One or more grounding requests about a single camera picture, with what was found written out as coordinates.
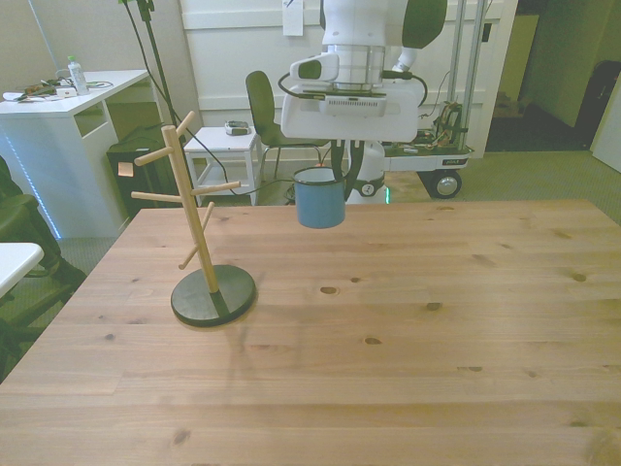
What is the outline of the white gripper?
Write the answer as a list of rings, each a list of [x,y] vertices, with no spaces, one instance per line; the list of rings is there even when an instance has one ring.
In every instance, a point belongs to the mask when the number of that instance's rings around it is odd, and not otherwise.
[[[419,85],[389,82],[373,95],[331,92],[319,84],[297,83],[284,97],[281,130],[290,138],[331,141],[331,167],[337,182],[345,179],[344,199],[355,186],[364,158],[362,141],[408,142],[417,131]],[[344,140],[349,169],[343,175]]]

